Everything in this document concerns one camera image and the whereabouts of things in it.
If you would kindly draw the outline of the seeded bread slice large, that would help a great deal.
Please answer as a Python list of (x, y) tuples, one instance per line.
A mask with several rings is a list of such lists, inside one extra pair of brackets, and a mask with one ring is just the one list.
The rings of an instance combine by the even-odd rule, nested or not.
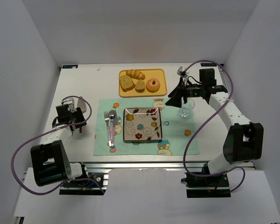
[(119, 78), (119, 84), (123, 92), (130, 91), (135, 88), (133, 80), (128, 75), (122, 75)]

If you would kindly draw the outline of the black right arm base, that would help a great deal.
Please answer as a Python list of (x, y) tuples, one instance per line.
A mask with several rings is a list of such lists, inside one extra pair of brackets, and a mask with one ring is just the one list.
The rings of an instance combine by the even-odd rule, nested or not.
[(187, 198), (228, 198), (231, 197), (227, 174), (207, 176), (210, 174), (207, 163), (195, 172), (189, 164), (181, 183), (186, 185)]

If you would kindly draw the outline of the metal spatula wooden handle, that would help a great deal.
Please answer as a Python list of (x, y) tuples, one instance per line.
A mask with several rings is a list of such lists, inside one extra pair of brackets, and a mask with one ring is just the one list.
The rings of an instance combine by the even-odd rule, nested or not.
[(82, 100), (82, 96), (78, 99), (77, 102), (77, 113), (78, 113), (78, 120), (77, 123), (85, 121), (84, 113), (87, 111), (86, 103)]

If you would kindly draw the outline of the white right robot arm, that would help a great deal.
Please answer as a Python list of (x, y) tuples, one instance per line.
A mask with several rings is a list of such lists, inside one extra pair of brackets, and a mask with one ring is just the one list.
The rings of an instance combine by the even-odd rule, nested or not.
[(260, 123), (251, 122), (229, 98), (231, 94), (223, 85), (218, 85), (215, 70), (200, 69), (199, 81), (192, 84), (182, 67), (177, 74), (180, 80), (169, 94), (167, 106), (181, 108), (190, 98), (203, 98), (219, 115), (228, 133), (223, 152), (206, 163), (201, 176), (211, 177), (231, 171), (238, 164), (258, 160), (262, 154), (264, 128)]

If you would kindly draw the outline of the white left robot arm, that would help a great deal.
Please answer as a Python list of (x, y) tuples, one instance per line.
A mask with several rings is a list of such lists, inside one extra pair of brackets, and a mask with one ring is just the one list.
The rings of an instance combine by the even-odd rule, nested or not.
[(30, 149), (35, 182), (39, 187), (74, 178), (86, 178), (83, 163), (70, 163), (64, 145), (75, 130), (86, 125), (86, 107), (63, 104), (56, 107), (57, 117), (45, 141)]

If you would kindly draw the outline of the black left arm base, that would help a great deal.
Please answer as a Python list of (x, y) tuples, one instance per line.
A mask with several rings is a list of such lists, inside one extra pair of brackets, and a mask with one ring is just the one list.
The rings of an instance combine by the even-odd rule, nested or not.
[(60, 195), (102, 196), (107, 189), (109, 171), (95, 168), (92, 164), (80, 163), (82, 175), (60, 187)]

